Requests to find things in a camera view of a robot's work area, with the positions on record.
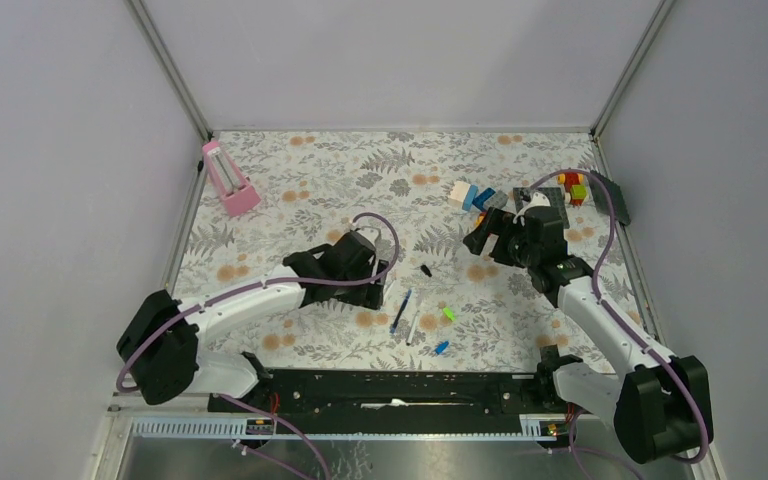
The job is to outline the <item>white pen dark tip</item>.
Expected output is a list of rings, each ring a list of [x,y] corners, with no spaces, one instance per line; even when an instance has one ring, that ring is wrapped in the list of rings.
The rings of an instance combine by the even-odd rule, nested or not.
[[[407,346],[410,346],[413,343],[413,339],[415,337],[415,332],[417,330],[417,324],[419,322],[420,316],[421,316],[420,311],[416,311],[411,319],[411,322],[409,325],[410,328],[409,328],[408,335],[406,337],[406,342],[405,342]]]

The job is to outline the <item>blue pen cap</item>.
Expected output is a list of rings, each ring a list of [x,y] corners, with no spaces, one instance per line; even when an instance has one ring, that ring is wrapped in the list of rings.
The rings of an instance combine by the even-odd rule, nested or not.
[[[438,345],[435,347],[435,349],[434,349],[434,353],[435,353],[436,355],[441,355],[441,354],[443,354],[443,353],[446,351],[446,349],[449,347],[449,345],[450,345],[450,342],[449,342],[449,341],[444,341],[444,342],[441,342],[441,343],[439,343],[439,344],[438,344]]]

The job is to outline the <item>white pen green tip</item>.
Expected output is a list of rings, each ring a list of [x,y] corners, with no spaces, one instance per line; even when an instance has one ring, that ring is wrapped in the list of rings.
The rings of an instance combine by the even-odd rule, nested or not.
[[[398,284],[399,284],[399,281],[398,281],[398,280],[390,280],[390,281],[389,281],[389,282],[386,284],[385,288],[383,289],[383,293],[382,293],[382,301],[383,301],[384,303],[386,303],[386,302],[388,301],[388,299],[389,299],[389,298],[390,298],[390,296],[391,296],[391,293],[392,293],[392,290],[393,290],[393,288],[394,288],[396,285],[398,285]]]

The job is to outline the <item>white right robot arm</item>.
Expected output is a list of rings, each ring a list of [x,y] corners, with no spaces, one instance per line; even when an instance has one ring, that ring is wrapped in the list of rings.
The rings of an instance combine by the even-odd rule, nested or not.
[[[520,214],[491,208],[463,243],[480,256],[490,239],[490,258],[525,269],[534,289],[585,332],[615,373],[609,378],[575,359],[547,362],[549,375],[533,386],[537,405],[557,412],[573,403],[599,417],[639,464],[688,451],[696,453],[691,462],[701,461],[713,439],[704,365],[675,356],[601,293],[595,269],[569,253],[553,208]]]

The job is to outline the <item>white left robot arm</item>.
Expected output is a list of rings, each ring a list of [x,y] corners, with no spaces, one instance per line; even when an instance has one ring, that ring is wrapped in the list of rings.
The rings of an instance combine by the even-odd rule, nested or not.
[[[151,293],[116,344],[133,390],[148,405],[183,393],[216,393],[231,395],[245,410],[261,409],[271,388],[264,368],[251,354],[219,354],[208,345],[250,321],[317,303],[380,309],[389,266],[376,252],[380,234],[356,228],[335,244],[290,254],[264,276],[202,297]]]

